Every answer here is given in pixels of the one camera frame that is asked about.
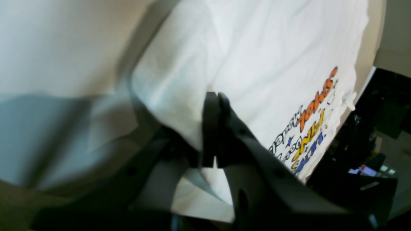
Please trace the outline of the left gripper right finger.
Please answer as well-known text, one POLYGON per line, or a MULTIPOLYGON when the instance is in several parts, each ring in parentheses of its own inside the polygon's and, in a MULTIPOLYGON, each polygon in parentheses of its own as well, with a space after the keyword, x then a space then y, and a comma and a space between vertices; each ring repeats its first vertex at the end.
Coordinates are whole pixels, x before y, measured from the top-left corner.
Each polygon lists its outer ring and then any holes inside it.
POLYGON ((217 165, 226 174, 237 231, 373 231, 374 217, 343 209, 294 177, 238 118, 226 95, 221 110, 217 165))

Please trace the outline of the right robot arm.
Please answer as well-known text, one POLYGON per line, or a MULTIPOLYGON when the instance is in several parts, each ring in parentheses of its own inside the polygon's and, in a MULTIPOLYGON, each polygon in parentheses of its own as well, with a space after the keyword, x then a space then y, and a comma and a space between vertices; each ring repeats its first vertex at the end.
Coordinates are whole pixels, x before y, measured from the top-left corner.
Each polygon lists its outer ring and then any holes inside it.
POLYGON ((410 230, 410 77, 377 69, 307 181, 381 230, 410 230))

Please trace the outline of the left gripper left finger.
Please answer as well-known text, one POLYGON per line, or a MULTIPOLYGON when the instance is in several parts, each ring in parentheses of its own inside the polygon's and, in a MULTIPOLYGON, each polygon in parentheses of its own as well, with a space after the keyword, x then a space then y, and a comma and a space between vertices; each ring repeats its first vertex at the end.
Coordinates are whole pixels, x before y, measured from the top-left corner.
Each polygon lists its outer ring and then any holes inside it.
POLYGON ((34 231, 217 231, 207 219, 172 212, 185 172, 213 167, 216 152, 196 151, 175 131, 162 127, 107 182, 64 206, 41 209, 34 231))

